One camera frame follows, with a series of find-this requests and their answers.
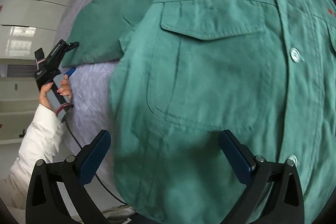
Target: button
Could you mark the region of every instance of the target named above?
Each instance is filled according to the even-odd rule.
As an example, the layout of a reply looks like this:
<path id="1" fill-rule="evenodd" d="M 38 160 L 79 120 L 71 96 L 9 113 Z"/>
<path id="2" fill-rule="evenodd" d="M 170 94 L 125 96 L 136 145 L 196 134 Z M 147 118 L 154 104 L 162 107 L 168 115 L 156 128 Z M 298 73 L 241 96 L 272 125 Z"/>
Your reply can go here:
<path id="1" fill-rule="evenodd" d="M 295 155 L 290 155 L 288 157 L 289 160 L 293 161 L 293 163 L 295 164 L 295 166 L 297 166 L 297 158 Z"/>
<path id="2" fill-rule="evenodd" d="M 300 53 L 297 49 L 291 48 L 291 58 L 296 63 L 300 62 L 301 56 L 300 56 Z"/>

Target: white wall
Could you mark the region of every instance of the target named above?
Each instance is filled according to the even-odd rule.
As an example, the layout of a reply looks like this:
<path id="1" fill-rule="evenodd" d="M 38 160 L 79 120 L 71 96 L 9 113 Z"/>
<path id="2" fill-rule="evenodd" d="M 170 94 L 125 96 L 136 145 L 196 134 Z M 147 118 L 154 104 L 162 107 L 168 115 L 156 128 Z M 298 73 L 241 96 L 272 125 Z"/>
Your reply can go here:
<path id="1" fill-rule="evenodd" d="M 0 101 L 36 100 L 38 96 L 39 90 L 33 77 L 0 78 Z"/>
<path id="2" fill-rule="evenodd" d="M 0 179 L 8 176 L 9 169 L 11 168 L 17 157 L 20 145 L 21 144 L 0 145 Z M 72 153 L 70 152 L 70 150 L 62 142 L 59 154 L 57 154 L 55 157 L 55 161 L 63 161 L 67 156 L 71 154 Z M 70 215 L 77 215 L 77 212 L 67 195 L 64 185 L 62 183 L 59 183 L 59 187 Z M 118 201 L 116 201 L 110 194 L 107 193 L 107 191 L 105 191 L 105 189 L 100 185 L 96 178 L 94 178 L 90 184 L 86 185 L 85 188 L 100 210 L 120 205 Z M 113 189 L 111 187 L 108 188 L 112 191 L 112 193 L 119 197 L 116 189 Z"/>

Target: short-sleeved shirt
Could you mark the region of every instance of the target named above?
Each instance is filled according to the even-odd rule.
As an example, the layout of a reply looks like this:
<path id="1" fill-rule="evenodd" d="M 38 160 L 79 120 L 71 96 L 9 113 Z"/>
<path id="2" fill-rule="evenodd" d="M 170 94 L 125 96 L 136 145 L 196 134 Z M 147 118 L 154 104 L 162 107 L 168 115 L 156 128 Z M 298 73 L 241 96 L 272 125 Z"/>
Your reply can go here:
<path id="1" fill-rule="evenodd" d="M 98 1 L 70 41 L 85 40 L 76 30 Z M 332 0 L 122 1 L 110 4 L 120 24 L 109 39 L 120 47 L 110 103 L 125 201 L 164 224 L 220 223 L 245 189 L 218 145 L 230 129 L 254 155 L 295 161 L 311 223 L 336 186 Z"/>

